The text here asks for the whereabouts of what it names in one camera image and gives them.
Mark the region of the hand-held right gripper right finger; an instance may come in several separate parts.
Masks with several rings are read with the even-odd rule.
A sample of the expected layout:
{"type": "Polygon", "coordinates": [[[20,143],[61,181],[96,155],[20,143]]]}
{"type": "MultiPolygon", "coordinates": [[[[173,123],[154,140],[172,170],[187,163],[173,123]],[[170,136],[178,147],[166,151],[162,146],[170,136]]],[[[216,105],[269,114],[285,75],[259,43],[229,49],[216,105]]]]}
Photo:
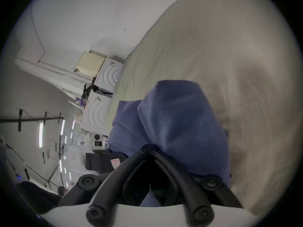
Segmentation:
{"type": "Polygon", "coordinates": [[[195,177],[160,150],[152,152],[155,163],[166,176],[174,180],[187,210],[192,226],[208,226],[215,217],[211,204],[243,209],[233,192],[217,175],[195,177]]]}

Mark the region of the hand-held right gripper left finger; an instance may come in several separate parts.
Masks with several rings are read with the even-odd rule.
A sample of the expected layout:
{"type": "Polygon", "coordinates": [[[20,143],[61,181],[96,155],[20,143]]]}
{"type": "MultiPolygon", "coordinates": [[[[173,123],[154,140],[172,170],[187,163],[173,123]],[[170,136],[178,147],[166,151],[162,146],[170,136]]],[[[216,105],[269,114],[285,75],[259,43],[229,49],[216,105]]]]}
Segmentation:
{"type": "Polygon", "coordinates": [[[60,200],[58,207],[89,204],[85,218],[93,226],[105,226],[112,220],[117,204],[139,207],[150,191],[146,170],[149,153],[143,149],[126,159],[112,172],[81,176],[60,200]]]}

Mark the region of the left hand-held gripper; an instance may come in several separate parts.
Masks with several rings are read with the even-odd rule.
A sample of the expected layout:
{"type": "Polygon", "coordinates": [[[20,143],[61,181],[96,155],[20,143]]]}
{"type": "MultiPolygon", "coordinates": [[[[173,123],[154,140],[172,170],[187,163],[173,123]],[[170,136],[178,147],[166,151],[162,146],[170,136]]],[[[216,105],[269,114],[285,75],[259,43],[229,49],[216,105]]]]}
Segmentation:
{"type": "MultiPolygon", "coordinates": [[[[108,148],[108,137],[89,132],[85,138],[85,146],[90,148],[108,148]]],[[[109,150],[93,150],[85,153],[85,169],[98,173],[110,173],[118,168],[127,156],[123,153],[113,153],[109,150]]]]}

